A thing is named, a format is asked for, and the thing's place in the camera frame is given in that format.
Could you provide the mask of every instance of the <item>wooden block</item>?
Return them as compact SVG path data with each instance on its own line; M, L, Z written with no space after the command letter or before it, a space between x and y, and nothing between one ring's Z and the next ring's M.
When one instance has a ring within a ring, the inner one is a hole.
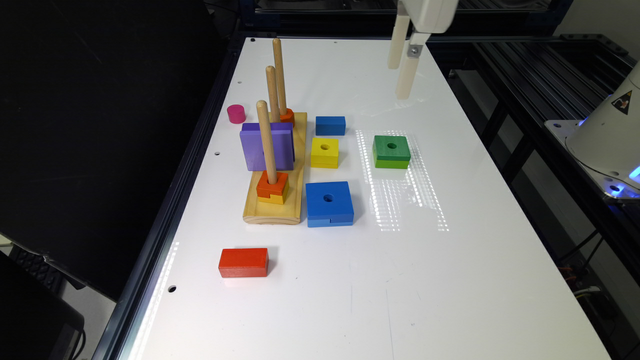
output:
M313 138L311 141L311 167L338 168L338 139Z
M411 160L407 138L376 135L373 139L373 159L376 168L407 169Z
M307 183L309 227L353 225L354 212L346 181Z
M378 169L408 169L408 161L378 160L374 161L375 167Z
M270 204L284 205L284 201L287 199L287 193L289 193L289 182L288 181L284 186L284 190L282 191L282 195L271 194L271 195L269 195L268 198L264 198L264 197L258 196L258 201L266 202L266 203L270 203Z
M293 113L293 110L287 109L286 114L280 115L280 122L291 123L293 127L296 127L296 115Z
M379 160L409 161L411 152L404 136L376 135L373 138L374 157Z
M341 136L346 129L344 116L316 116L316 136Z
M307 139L307 113L296 113L296 126L293 131L295 147L295 167L289 174L289 191L284 205L275 205L258 201L256 185L260 181L262 172L254 172L251 176L247 201L244 206L243 219L249 224L282 224L295 225L300 223L300 209L302 206L302 188L305 166L305 144Z
M271 123L273 138L273 155L276 159L276 170L293 170L295 154L293 151L293 127L287 123ZM262 135L260 124L244 123L240 131L240 141L244 151L244 159L249 171L263 171L267 169L262 151Z
M284 189L288 183L289 174L284 172L276 173L278 177L278 182L275 184L269 184L267 171L262 172L262 176L260 176L260 180L256 185L256 193L258 197L269 198L271 195L284 195Z
M218 270L223 278L265 277L269 268L269 253L265 248L223 249Z

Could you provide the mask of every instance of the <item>white table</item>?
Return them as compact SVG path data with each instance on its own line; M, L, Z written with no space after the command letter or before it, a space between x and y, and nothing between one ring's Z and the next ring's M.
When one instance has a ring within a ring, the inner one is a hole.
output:
M242 221L250 173L222 112L131 352L134 359L608 359L439 72L422 53L395 98L388 41L284 39L288 105L344 115L337 170L355 223ZM270 39L244 45L223 109L268 100ZM406 135L408 170L376 169L374 135ZM223 279L223 248L267 247L266 278ZM168 291L175 286L174 292Z

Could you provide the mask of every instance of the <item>small blue block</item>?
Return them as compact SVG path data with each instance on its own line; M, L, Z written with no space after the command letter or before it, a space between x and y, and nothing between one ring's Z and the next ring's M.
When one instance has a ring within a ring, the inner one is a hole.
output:
M311 221L309 227L313 227L313 220L353 225L353 203L351 202L349 183L346 181L309 183L306 185L306 189L307 218Z
M307 225L309 227L351 226L353 225L353 221L331 222L331 220L329 219L320 219L320 220L307 219Z
M316 136L344 135L347 122L344 116L316 116Z

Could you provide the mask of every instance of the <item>colored block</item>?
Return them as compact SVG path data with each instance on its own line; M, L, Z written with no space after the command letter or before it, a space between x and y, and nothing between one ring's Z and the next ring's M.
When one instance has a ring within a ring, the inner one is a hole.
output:
M281 123L290 123L292 126L296 126L296 116L293 113L293 110L287 108L287 113L284 115L280 115Z
M289 181L284 185L284 190L282 191L282 195L269 195L268 198L258 196L258 201L266 202L270 204L278 204L284 205L285 200L287 200L287 194L289 193Z
M269 253L259 249L223 249L218 270L223 278L265 277L269 268Z
M308 220L325 220L335 224L331 226L353 224L353 203L349 183L346 181L308 183L306 190Z
M346 129L344 116L316 116L316 136L344 135Z
M409 144L404 136L376 135L373 139L373 152L377 160L411 160Z
M338 168L338 139L313 138L311 141L311 167Z
M273 138L273 154L276 159L276 170L293 170L293 162L295 159L293 147L293 124L271 123L271 137ZM264 163L262 138L260 137L260 124L242 124L240 141L242 142L242 150L244 151L247 170L266 170L267 166Z
M242 124L247 119L244 113L244 106L242 105L236 104L229 106L227 108L227 114L232 124Z
M408 161L375 160L375 166L382 169L408 169Z
M332 227L332 226L351 226L353 221L331 222L329 219L307 219L308 227Z
M287 173L277 173L278 182L275 184L269 184L269 178L267 176L267 172L263 171L260 180L258 181L258 185L256 186L256 191L258 193L258 197L261 198L270 198L271 195L278 196L286 196L284 190L287 187L288 177Z

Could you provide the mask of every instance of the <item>orange block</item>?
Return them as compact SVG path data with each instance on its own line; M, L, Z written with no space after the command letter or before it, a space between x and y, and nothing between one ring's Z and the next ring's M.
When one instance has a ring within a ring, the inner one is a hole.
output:
M222 277L265 277L269 253L265 248L223 249L218 270Z
M262 172L262 176L260 177L260 181L258 181L258 185L256 186L256 190L258 191L258 197L268 198L271 195L283 196L285 185L287 185L287 181L289 178L289 174L287 173L277 173L278 182L275 184L269 184L269 178L267 176L267 171Z
M296 116L293 114L293 110L287 108L287 113L280 115L280 122L290 122L293 127L296 127Z

